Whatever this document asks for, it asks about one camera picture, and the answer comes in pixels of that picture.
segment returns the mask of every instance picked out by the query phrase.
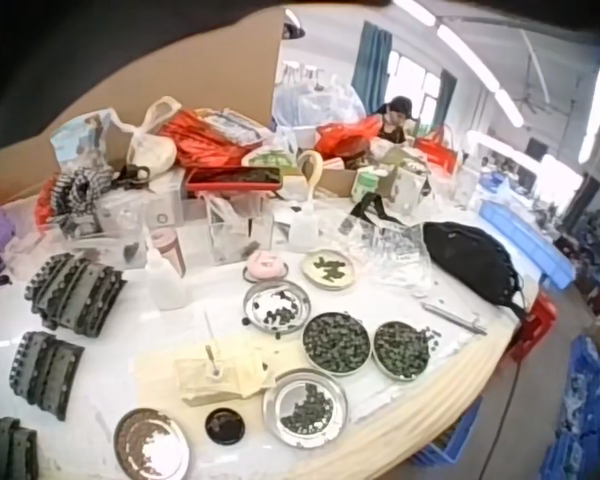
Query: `black waist bag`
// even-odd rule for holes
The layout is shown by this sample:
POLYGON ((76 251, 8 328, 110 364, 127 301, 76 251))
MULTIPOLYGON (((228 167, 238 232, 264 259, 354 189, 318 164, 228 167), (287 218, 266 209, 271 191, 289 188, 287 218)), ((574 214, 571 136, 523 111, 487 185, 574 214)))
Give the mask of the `black waist bag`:
POLYGON ((513 302, 522 292, 520 277, 500 242, 476 227, 454 222, 425 222, 424 243, 440 268, 494 305, 513 310, 521 322, 526 312, 513 302))

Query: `woman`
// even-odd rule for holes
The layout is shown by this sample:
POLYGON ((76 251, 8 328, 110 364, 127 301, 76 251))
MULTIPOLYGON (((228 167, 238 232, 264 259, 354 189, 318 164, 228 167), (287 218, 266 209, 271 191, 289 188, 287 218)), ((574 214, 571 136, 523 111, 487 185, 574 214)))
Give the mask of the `woman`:
POLYGON ((382 128, 378 137, 396 144, 404 143, 404 123, 411 120, 411 108, 411 100, 407 97, 395 97, 391 102, 382 105, 376 112, 382 116, 382 128))

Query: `red stool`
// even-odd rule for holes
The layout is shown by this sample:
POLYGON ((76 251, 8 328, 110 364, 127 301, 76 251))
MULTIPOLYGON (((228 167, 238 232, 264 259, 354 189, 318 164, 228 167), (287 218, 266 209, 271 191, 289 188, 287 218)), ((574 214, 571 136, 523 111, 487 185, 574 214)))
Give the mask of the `red stool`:
POLYGON ((549 296, 542 290, 538 292, 538 298, 531 307, 527 321, 520 327, 522 331, 519 334, 518 343, 511 350, 511 358, 520 363, 536 346, 536 344, 551 329, 556 318, 558 310, 549 296))

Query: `floor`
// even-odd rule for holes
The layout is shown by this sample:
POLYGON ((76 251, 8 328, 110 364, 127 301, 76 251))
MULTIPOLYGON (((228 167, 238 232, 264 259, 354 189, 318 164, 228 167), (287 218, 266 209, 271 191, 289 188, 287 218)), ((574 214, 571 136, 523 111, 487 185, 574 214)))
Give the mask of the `floor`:
MULTIPOLYGON (((545 451, 555 439, 570 344, 591 324, 593 316, 575 287, 550 295, 558 308, 558 320, 522 364, 511 408, 483 480, 536 479, 545 451)), ((419 468, 406 461, 381 480, 478 480, 514 373, 514 364, 507 363, 490 380, 473 433, 456 465, 419 468)))

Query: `teal curtain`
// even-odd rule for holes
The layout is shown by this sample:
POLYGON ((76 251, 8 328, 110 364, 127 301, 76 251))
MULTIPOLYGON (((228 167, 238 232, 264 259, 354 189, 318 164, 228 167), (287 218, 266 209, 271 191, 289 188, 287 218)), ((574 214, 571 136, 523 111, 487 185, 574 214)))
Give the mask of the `teal curtain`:
POLYGON ((351 85, 358 92, 368 114, 375 112, 384 103, 392 43, 391 33, 364 22, 351 85))
POLYGON ((451 75, 448 71, 442 70, 442 73, 440 74, 440 93, 438 93, 438 103, 436 105, 436 111, 433 114, 432 128, 444 125, 457 83, 458 79, 456 77, 451 75))

